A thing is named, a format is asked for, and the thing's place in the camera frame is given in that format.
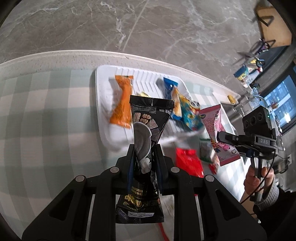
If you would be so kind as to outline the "person's right hand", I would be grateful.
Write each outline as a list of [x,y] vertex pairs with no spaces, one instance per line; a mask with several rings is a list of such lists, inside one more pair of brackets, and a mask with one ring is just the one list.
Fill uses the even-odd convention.
[[[263,167],[261,170],[261,174],[263,177],[266,177],[264,182],[264,191],[267,191],[273,183],[274,170],[273,168],[268,169],[267,167]],[[255,169],[252,166],[249,166],[248,172],[244,180],[245,192],[248,195],[251,195],[252,192],[254,192],[255,188],[259,186],[259,184],[259,178],[255,177]]]

